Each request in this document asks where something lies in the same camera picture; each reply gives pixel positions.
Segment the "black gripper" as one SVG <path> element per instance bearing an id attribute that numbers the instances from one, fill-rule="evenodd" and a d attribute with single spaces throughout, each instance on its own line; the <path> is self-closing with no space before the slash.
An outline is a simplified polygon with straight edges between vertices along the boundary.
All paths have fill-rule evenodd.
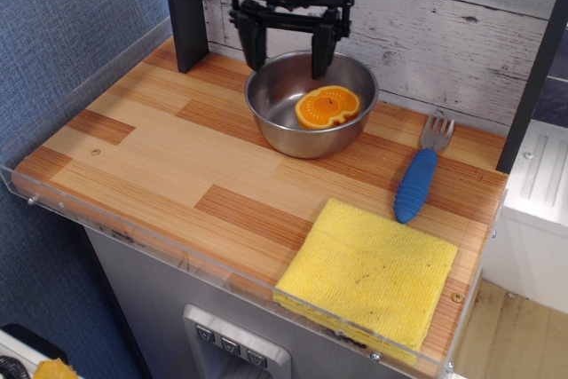
<path id="1" fill-rule="evenodd" d="M 351 32 L 354 0 L 232 0 L 231 22 L 238 29 L 248 66 L 259 70 L 266 59 L 266 29 L 312 34 L 312 78 L 323 77 L 337 42 Z"/>

